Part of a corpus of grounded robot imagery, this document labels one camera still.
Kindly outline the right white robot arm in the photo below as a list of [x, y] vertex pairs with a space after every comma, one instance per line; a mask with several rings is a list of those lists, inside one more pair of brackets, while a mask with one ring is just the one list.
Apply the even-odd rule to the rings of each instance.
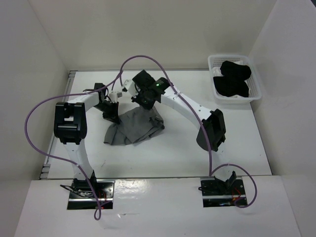
[[144, 109], [149, 110], [159, 102], [192, 122], [198, 129], [197, 144], [209, 153], [209, 175], [212, 174], [213, 154], [219, 151], [226, 140], [226, 127], [221, 110], [212, 111], [200, 105], [178, 90], [168, 77], [155, 80], [145, 70], [130, 81], [125, 81], [124, 88], [131, 94], [132, 102]]

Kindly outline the grey pleated skirt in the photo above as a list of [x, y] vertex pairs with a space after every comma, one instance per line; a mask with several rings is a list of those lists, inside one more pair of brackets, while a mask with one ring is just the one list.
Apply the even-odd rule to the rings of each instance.
[[119, 124], [109, 126], [104, 143], [111, 146], [137, 144], [158, 136], [165, 129], [164, 121], [155, 107], [139, 106], [119, 116]]

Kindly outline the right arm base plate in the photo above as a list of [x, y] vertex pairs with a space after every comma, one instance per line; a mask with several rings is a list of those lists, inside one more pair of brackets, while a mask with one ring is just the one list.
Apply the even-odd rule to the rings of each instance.
[[237, 178], [229, 188], [215, 178], [201, 179], [198, 190], [202, 195], [203, 207], [229, 207], [248, 205], [243, 181]]

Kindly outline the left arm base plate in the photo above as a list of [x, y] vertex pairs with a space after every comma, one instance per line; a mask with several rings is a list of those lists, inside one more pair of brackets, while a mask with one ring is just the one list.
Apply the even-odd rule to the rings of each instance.
[[[101, 209], [112, 209], [114, 202], [114, 180], [97, 179], [94, 187]], [[75, 190], [72, 184], [67, 189], [69, 190], [68, 210], [96, 210], [98, 208], [96, 198], [89, 186]]]

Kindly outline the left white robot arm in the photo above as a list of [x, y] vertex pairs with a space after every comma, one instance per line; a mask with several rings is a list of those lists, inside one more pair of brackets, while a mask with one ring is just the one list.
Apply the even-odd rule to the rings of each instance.
[[104, 84], [95, 83], [93, 89], [85, 90], [75, 99], [56, 104], [54, 135], [69, 155], [74, 171], [71, 186], [73, 192], [81, 191], [90, 198], [100, 188], [85, 148], [84, 140], [88, 132], [86, 112], [96, 108], [103, 113], [106, 120], [119, 123], [118, 99], [121, 96], [121, 92], [109, 92]]

